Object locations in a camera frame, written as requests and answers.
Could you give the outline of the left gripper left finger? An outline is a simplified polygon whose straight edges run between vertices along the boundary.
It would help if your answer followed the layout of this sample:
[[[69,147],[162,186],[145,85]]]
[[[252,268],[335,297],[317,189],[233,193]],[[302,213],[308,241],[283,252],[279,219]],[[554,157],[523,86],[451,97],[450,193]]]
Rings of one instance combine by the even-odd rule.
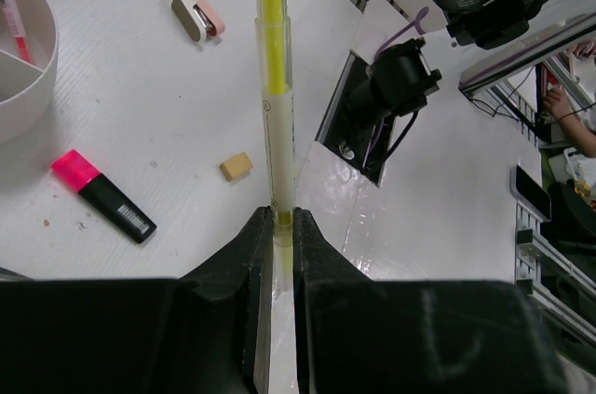
[[[192,393],[269,390],[273,214],[257,209],[240,232],[182,279],[179,386]]]

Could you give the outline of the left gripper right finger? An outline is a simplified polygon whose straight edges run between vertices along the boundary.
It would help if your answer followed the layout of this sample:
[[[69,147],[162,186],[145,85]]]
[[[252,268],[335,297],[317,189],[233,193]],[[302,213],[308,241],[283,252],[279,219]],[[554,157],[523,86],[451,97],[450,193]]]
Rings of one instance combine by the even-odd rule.
[[[309,210],[294,209],[292,243],[297,381],[299,392],[309,393],[307,289],[321,281],[340,283],[371,281],[371,279],[353,266],[323,237]]]

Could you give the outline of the thin yellow highlighter pen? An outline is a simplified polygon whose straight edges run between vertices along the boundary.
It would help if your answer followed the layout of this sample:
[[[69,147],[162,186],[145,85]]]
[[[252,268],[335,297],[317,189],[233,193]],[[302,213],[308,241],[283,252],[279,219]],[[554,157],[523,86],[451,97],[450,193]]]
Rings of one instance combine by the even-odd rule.
[[[287,0],[256,0],[255,19],[262,80],[264,146],[274,244],[280,270],[292,272],[295,207],[295,135],[291,19]]]

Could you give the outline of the thin red highlighter pen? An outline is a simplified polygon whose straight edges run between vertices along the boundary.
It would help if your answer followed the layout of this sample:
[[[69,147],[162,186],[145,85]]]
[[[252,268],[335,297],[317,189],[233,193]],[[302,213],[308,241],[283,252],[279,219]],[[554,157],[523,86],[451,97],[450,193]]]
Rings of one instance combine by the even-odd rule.
[[[27,33],[22,22],[17,0],[1,0],[1,9],[7,21],[8,29],[23,61],[35,65],[34,57],[29,49]]]

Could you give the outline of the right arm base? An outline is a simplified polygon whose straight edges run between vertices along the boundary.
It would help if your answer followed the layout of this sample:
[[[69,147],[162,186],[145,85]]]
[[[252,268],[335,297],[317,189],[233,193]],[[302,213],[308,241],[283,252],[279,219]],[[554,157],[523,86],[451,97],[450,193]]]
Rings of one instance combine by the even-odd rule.
[[[368,64],[352,53],[336,84],[316,140],[379,185],[386,162],[413,127],[442,75],[428,67],[426,39],[384,49]]]

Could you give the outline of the person hand in background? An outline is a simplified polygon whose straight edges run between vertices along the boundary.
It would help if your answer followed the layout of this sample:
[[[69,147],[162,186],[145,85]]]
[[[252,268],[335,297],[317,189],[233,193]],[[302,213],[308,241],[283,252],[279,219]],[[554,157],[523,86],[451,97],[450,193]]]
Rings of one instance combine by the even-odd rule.
[[[553,87],[547,91],[543,98],[543,104],[547,112],[556,121],[559,121],[572,112],[567,94],[560,86]]]

